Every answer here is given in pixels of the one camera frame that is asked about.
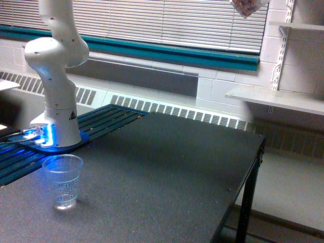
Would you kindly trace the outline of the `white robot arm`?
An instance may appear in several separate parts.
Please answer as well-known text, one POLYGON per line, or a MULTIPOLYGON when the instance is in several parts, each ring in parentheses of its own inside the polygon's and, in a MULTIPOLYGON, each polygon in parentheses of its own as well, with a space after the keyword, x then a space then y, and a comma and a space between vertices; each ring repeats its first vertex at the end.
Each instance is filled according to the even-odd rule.
POLYGON ((38 6, 52 35, 31 40, 24 49, 25 60, 40 76, 45 94, 44 112, 30 123, 45 132, 34 143, 43 148, 69 147, 82 138, 75 84, 68 79, 66 69, 85 63, 89 47, 76 28, 72 1, 39 1, 38 6))

